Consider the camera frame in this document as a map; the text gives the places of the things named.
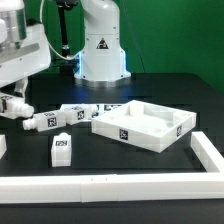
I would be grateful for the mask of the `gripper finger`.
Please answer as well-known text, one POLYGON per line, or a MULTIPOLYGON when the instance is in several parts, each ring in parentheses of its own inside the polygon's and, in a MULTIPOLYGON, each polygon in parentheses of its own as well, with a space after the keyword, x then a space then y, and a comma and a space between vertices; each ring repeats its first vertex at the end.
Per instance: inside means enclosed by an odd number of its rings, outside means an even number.
POLYGON ((18 80, 15 83, 15 88, 14 88, 15 95, 18 96, 18 97, 24 98, 27 86, 28 86, 28 78, 27 77, 18 80))

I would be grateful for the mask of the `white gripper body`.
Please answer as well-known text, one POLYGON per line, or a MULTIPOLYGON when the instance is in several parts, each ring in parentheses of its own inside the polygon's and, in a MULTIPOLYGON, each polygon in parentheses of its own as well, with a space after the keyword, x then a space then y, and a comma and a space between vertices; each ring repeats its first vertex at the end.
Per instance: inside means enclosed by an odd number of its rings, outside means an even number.
POLYGON ((26 24, 23 0, 0 0, 0 88, 47 69, 44 26, 26 24))

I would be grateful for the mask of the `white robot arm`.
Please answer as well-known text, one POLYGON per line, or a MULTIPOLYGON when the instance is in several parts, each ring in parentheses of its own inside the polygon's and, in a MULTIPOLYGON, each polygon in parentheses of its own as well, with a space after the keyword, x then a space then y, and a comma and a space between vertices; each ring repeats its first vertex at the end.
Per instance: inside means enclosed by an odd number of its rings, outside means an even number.
MULTIPOLYGON (((126 53, 120 46, 120 13, 112 0, 72 0, 84 10, 85 44, 75 81, 90 87, 114 87, 127 82, 126 53)), ((50 66, 52 46, 42 23, 29 26, 23 0, 0 0, 0 88, 15 85, 26 91, 28 77, 50 66)))

